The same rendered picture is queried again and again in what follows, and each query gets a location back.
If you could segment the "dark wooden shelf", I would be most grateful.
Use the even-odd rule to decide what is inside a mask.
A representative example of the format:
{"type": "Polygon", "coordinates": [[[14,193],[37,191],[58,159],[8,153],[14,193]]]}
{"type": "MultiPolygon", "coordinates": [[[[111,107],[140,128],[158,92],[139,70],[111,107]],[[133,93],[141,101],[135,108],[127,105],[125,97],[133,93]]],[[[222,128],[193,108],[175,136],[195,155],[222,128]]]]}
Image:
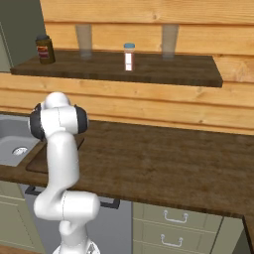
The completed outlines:
{"type": "Polygon", "coordinates": [[[217,87],[223,85],[222,76],[212,56],[135,53],[131,70],[127,70],[125,54],[120,52],[92,52],[83,59],[79,51],[55,51],[54,63],[42,64],[38,57],[11,68],[16,75],[62,78],[176,84],[217,87]]]}

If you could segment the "white bottle with blue cap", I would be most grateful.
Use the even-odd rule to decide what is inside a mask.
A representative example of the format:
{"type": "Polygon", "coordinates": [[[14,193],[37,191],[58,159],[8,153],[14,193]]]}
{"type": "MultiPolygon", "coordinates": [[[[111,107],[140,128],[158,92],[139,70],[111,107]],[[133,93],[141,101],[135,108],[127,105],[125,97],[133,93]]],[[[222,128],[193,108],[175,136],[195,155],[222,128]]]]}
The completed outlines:
{"type": "Polygon", "coordinates": [[[134,51],[135,45],[133,43],[124,44],[124,61],[125,61],[125,70],[132,71],[134,67],[134,51]]]}

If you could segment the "clear drinking glass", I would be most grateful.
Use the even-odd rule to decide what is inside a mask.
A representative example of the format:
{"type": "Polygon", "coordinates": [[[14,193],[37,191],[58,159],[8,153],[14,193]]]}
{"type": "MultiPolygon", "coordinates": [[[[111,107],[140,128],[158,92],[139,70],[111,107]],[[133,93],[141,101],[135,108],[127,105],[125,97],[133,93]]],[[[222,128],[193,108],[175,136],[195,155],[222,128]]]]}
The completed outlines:
{"type": "Polygon", "coordinates": [[[75,26],[77,42],[79,46],[80,56],[83,59],[89,59],[92,55],[92,38],[90,25],[75,26]]]}
{"type": "Polygon", "coordinates": [[[178,33],[178,25],[162,26],[162,55],[164,59],[171,59],[175,56],[178,33]]]}

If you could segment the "green drawer front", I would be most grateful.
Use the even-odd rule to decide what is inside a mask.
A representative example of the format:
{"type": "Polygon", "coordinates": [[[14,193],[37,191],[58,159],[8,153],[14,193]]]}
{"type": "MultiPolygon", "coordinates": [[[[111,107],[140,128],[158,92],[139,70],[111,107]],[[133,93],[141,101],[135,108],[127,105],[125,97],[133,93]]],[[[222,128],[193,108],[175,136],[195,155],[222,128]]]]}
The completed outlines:
{"type": "Polygon", "coordinates": [[[222,220],[219,215],[139,202],[133,203],[133,217],[208,232],[216,232],[222,220]]]}
{"type": "Polygon", "coordinates": [[[133,254],[210,254],[215,233],[133,220],[133,254]]]}

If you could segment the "grey dishwasher door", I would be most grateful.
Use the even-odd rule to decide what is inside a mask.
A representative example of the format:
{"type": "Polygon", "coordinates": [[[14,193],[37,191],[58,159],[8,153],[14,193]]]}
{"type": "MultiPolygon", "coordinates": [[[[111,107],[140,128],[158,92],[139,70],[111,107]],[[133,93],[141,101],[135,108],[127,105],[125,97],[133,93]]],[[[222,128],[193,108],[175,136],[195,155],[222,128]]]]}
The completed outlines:
{"type": "MultiPolygon", "coordinates": [[[[28,185],[20,184],[27,206],[43,242],[46,254],[53,254],[61,243],[58,221],[37,218],[34,213],[36,197],[26,194],[28,185]]],[[[132,254],[132,202],[121,200],[117,209],[101,207],[97,217],[86,224],[90,239],[101,254],[132,254]]]]}

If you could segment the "brown jar with red label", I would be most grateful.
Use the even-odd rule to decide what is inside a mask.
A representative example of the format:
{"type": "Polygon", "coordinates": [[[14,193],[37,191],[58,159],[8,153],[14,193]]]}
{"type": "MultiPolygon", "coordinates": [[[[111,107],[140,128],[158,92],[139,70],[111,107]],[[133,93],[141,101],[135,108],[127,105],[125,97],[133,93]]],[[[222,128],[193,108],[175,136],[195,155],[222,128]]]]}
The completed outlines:
{"type": "Polygon", "coordinates": [[[56,61],[53,43],[48,35],[38,35],[36,46],[41,64],[53,64],[56,61]]]}

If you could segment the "grey sink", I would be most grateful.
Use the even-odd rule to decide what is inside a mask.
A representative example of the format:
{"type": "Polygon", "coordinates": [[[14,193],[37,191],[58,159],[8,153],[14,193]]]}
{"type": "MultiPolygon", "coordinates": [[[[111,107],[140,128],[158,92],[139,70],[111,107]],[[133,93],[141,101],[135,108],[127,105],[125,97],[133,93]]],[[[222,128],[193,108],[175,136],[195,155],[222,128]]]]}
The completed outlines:
{"type": "Polygon", "coordinates": [[[17,167],[39,143],[29,130],[28,120],[0,114],[0,166],[17,167]]]}

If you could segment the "green cupboard door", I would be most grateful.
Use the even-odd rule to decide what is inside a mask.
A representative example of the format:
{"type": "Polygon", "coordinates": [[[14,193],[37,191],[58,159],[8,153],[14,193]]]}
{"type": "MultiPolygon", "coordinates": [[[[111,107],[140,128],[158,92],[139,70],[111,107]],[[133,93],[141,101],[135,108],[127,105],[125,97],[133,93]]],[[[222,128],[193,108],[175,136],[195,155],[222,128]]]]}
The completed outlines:
{"type": "Polygon", "coordinates": [[[0,181],[0,244],[46,254],[19,185],[4,181],[0,181]]]}

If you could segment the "green tall cupboard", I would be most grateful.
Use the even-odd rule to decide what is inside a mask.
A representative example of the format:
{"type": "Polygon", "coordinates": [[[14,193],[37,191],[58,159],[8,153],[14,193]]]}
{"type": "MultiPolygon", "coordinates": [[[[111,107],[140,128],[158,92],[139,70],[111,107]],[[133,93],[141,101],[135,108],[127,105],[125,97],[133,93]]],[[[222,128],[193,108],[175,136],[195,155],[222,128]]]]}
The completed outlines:
{"type": "Polygon", "coordinates": [[[0,0],[0,72],[35,57],[45,32],[40,0],[0,0]]]}

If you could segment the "green cupboard panel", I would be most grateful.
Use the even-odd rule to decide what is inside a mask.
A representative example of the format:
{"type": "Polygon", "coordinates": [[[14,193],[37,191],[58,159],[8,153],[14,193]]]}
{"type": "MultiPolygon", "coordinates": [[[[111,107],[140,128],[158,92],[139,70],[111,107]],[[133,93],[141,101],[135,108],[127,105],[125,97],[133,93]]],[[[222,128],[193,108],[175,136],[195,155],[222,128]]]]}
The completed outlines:
{"type": "Polygon", "coordinates": [[[223,218],[211,254],[250,254],[241,219],[223,218]]]}

